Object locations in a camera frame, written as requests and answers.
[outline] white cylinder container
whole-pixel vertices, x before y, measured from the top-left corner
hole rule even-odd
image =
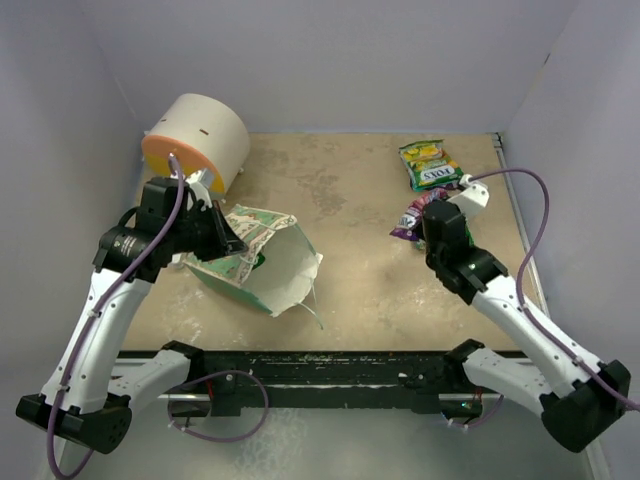
[[[222,197],[249,154],[244,123],[222,102],[195,93],[180,95],[142,140],[142,153],[154,172],[169,176],[174,153],[191,175],[203,168],[215,178],[210,190]]]

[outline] beige floor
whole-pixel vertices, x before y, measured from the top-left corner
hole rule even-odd
[[[165,270],[138,311],[125,350],[180,340],[208,350],[446,350],[468,338],[515,349],[488,319],[447,292],[406,241],[389,236],[417,194],[397,155],[424,135],[257,134],[245,173],[231,186],[240,203],[294,214],[324,255],[316,280],[320,330],[303,308],[271,318],[203,286],[187,269]],[[445,135],[467,173],[499,167],[488,135]],[[500,177],[470,222],[476,243],[515,274],[523,257]],[[535,298],[530,279],[525,285]]]

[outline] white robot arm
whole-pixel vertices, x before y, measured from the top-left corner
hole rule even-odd
[[[208,261],[246,251],[211,201],[211,181],[206,170],[187,178],[180,211],[165,238],[96,313],[98,299],[165,225],[176,203],[177,180],[158,177],[147,182],[140,206],[102,236],[91,287],[69,345],[40,394],[22,397],[16,409],[19,417],[48,430],[52,406],[62,389],[62,401],[54,410],[56,435],[110,453],[133,416],[164,392],[202,375],[201,351],[178,342],[165,345],[152,360],[123,377],[111,378],[111,371],[136,311],[173,255],[194,252]],[[135,226],[127,227],[134,213]],[[80,350],[74,353],[79,339]],[[63,381],[70,360],[73,369]]]
[[[628,393],[630,374],[620,362],[604,364],[578,345],[528,298],[524,305],[519,303],[516,282],[507,269],[489,252],[470,244],[467,236],[466,219],[487,205],[487,187],[468,175],[461,185],[462,193],[424,208],[427,265],[447,289],[506,332],[534,365],[524,366],[476,342],[459,359],[464,373],[471,383],[499,392],[540,416],[558,442],[581,451],[625,412],[583,366],[623,396]],[[572,360],[544,335],[527,318],[523,306],[577,358]]]

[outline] white wall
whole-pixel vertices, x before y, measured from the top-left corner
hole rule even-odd
[[[184,92],[253,131],[502,131],[577,0],[81,0],[142,124]]]
[[[129,205],[141,129],[72,0],[0,0],[0,472],[32,478],[18,420],[84,303],[100,235]]]
[[[640,399],[640,3],[583,0],[506,133],[509,165],[548,182],[551,217],[536,256],[554,319],[635,374]],[[515,179],[530,235],[541,194]],[[616,479],[638,478],[640,415],[604,435]]]

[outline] purple candy wrapper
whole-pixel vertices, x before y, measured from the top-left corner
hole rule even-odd
[[[402,215],[398,224],[393,230],[391,230],[389,235],[402,238],[403,240],[409,240],[410,242],[417,242],[419,238],[414,232],[414,227],[421,222],[420,217],[422,216],[422,209],[428,203],[439,198],[446,198],[447,195],[448,193],[444,188],[434,188],[433,190],[429,190],[424,195],[416,198],[411,202],[411,205],[407,207],[404,215]]]

